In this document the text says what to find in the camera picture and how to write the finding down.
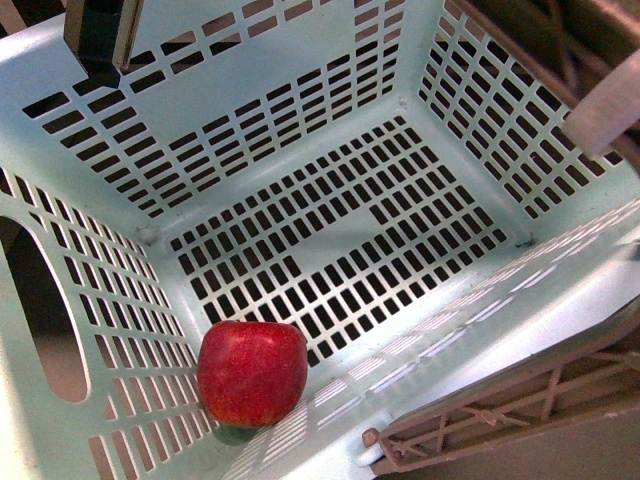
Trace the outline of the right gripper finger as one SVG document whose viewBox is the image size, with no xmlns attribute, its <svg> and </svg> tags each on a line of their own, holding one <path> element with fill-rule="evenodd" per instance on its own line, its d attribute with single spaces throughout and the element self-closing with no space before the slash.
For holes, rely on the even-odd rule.
<svg viewBox="0 0 640 480">
<path fill-rule="evenodd" d="M 63 39 L 91 84 L 118 88 L 129 68 L 144 2 L 69 0 Z"/>
<path fill-rule="evenodd" d="M 563 132 L 591 157 L 603 156 L 639 120 L 639 51 L 608 74 L 566 117 Z"/>
</svg>

